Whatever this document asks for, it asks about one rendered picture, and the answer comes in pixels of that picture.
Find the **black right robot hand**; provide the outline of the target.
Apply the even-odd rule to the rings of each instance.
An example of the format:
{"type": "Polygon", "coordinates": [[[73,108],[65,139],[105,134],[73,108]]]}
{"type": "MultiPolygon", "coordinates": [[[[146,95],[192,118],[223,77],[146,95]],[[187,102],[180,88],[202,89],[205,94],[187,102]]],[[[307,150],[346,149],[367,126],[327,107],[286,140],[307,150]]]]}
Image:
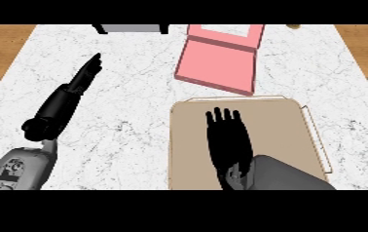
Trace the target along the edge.
{"type": "Polygon", "coordinates": [[[240,112],[229,109],[206,112],[208,144],[220,186],[245,190],[254,148],[240,112]]]}

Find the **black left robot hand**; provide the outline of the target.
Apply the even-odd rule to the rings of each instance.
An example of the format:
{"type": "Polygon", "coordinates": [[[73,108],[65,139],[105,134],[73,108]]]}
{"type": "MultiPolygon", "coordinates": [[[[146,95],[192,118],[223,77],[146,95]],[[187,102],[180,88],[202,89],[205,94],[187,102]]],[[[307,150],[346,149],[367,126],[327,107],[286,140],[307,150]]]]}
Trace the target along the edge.
{"type": "Polygon", "coordinates": [[[81,97],[102,70],[100,54],[96,54],[80,69],[68,84],[62,84],[22,124],[25,139],[30,141],[53,140],[62,134],[74,116],[81,97]]]}

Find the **beige tray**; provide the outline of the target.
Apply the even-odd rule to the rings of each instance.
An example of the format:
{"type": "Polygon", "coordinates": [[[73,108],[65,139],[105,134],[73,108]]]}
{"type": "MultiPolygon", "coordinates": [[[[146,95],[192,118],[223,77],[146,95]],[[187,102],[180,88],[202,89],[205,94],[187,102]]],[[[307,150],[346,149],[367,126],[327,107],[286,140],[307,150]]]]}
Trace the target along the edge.
{"type": "Polygon", "coordinates": [[[220,183],[208,145],[206,113],[240,112],[254,152],[282,160],[324,179],[333,172],[311,112],[286,97],[192,98],[173,105],[170,114],[170,170],[173,190],[217,190],[220,183]]]}

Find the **pink cardboard box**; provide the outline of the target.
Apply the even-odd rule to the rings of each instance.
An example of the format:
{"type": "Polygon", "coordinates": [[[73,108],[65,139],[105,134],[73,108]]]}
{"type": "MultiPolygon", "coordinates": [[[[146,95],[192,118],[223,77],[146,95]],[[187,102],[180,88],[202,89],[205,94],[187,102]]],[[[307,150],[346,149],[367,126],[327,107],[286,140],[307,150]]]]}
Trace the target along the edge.
{"type": "Polygon", "coordinates": [[[190,24],[174,78],[251,96],[264,30],[262,24],[252,24],[248,36],[239,36],[190,24]]]}

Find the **grey and black appliance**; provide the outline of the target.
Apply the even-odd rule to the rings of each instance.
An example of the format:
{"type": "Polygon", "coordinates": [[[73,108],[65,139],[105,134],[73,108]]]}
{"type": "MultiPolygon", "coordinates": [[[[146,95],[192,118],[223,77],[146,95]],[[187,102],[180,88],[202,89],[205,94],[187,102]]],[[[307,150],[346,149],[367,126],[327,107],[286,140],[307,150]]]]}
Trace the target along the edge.
{"type": "Polygon", "coordinates": [[[95,24],[99,34],[109,32],[159,32],[168,33],[168,24],[95,24]]]}

